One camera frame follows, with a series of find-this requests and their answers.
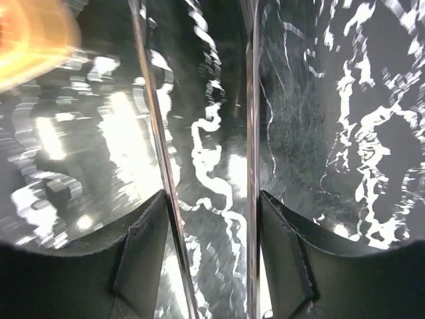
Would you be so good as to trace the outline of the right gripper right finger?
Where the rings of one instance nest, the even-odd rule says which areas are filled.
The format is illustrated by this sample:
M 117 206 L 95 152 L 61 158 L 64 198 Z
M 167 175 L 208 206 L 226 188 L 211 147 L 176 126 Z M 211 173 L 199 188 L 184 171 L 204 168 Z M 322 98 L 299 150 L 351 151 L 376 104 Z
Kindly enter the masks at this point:
M 260 194 L 260 243 L 275 318 L 423 318 L 424 242 L 380 250 Z

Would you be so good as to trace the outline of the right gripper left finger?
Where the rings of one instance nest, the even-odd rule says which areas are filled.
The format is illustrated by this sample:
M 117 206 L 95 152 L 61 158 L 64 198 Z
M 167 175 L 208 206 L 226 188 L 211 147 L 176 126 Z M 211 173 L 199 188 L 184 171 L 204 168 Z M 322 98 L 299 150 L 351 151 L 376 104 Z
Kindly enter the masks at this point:
M 164 191 L 63 249 L 1 245 L 2 318 L 152 318 L 169 216 Z

